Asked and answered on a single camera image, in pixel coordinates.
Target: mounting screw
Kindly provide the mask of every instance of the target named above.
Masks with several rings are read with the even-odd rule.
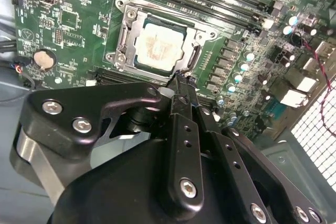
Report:
[[[236,131],[236,129],[231,128],[231,131],[235,136],[239,136],[239,133],[238,133],[238,131]]]
[[[207,108],[203,107],[202,111],[203,111],[204,114],[210,115],[210,111]]]
[[[317,221],[318,223],[321,223],[321,218],[317,215],[317,213],[314,212],[313,209],[308,209],[310,215],[314,218],[315,221]]]
[[[79,133],[88,133],[92,130],[92,126],[89,121],[83,118],[74,120],[72,127]]]
[[[129,18],[130,20],[134,20],[136,18],[136,12],[134,10],[128,10],[127,18]]]
[[[300,208],[300,207],[296,207],[296,211],[299,214],[299,217],[304,221],[304,222],[309,222],[309,218],[307,216],[307,214]]]
[[[196,197],[197,190],[196,190],[195,185],[191,181],[187,179],[181,180],[180,187],[186,197],[188,198]]]
[[[42,104],[42,109],[44,112],[51,114],[51,115],[57,115],[62,112],[63,108],[62,105],[58,102],[48,101]]]
[[[260,223],[266,223],[266,215],[264,211],[257,205],[252,203],[251,204],[251,212],[254,217],[260,222]]]

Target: mounting hole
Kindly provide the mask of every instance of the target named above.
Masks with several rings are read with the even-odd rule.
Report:
[[[185,104],[185,105],[188,104],[187,99],[185,99],[184,97],[178,97],[178,99],[179,99],[183,104]]]
[[[184,129],[186,130],[186,131],[188,131],[188,132],[190,132],[191,131],[191,129],[189,128],[189,126],[184,126]]]
[[[147,88],[147,92],[151,95],[156,95],[156,91],[153,88]]]
[[[184,141],[184,145],[188,148],[190,148],[192,146],[191,143],[188,140]]]
[[[119,7],[123,7],[123,6],[124,6],[124,2],[121,1],[121,0],[119,0],[119,1],[117,2],[117,5],[118,5]]]
[[[241,169],[241,166],[240,166],[237,162],[233,162],[233,165],[234,165],[237,169]]]

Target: chip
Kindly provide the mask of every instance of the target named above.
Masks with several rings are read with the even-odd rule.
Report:
[[[135,42],[137,61],[155,69],[172,71],[183,57],[183,42],[183,33],[148,23]]]

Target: black cable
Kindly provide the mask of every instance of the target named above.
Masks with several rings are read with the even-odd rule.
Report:
[[[7,25],[7,24],[4,24],[2,22],[0,22],[0,30],[9,34],[9,35],[12,35],[14,37],[16,37],[16,31],[15,31],[15,28]]]
[[[0,53],[2,52],[16,52],[17,48],[16,47],[3,47],[0,48]]]
[[[16,40],[5,40],[0,41],[0,48],[6,46],[16,46]]]
[[[10,102],[15,102],[15,101],[21,100],[21,99],[25,98],[26,95],[30,94],[35,89],[35,81],[28,74],[22,72],[22,73],[20,73],[20,75],[22,77],[26,78],[32,84],[30,86],[30,89],[27,92],[25,92],[24,94],[21,94],[17,97],[9,98],[9,99],[6,99],[6,100],[1,100],[0,105],[4,105],[4,104],[10,103]]]

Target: green circuit board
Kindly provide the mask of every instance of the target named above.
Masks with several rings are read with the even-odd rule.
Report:
[[[277,78],[283,77],[288,71],[283,65],[269,60],[276,45],[287,46],[290,40],[290,36],[282,32],[288,25],[288,18],[298,16],[300,20],[307,21],[314,15],[311,25],[317,29],[323,28],[329,24],[329,7],[334,0],[146,1],[169,7],[218,29],[216,39],[205,42],[191,75],[197,79],[200,97],[223,97],[225,105],[219,123],[226,125],[228,115],[235,112],[238,117],[235,125],[250,134],[258,115],[276,119],[286,109],[285,105],[274,98],[265,101],[261,90],[268,90]],[[275,2],[282,7],[277,15],[272,16],[270,10]],[[106,54],[117,48],[123,19],[123,13],[116,7],[116,0],[14,0],[13,4],[18,54],[33,59],[36,51],[47,49],[57,56],[57,64],[49,71],[41,71],[34,63],[27,66],[28,73],[40,80],[42,87],[83,87],[88,71],[97,69],[164,84],[140,74],[119,72],[106,60]],[[253,16],[266,17],[273,20],[274,24],[271,28],[263,29],[262,23]],[[307,40],[311,39],[309,35],[303,36]],[[315,37],[324,40],[327,35],[318,32]],[[223,58],[225,50],[233,52],[233,55]],[[297,59],[307,53],[298,47],[291,47],[290,50]],[[248,63],[249,70],[242,71],[239,64],[246,61],[248,52],[253,52],[255,58]],[[219,67],[222,74],[215,74],[220,58],[228,64]],[[242,75],[241,83],[235,83],[234,73]],[[266,87],[258,82],[258,75],[268,76]],[[235,92],[229,92],[228,84],[234,84]]]

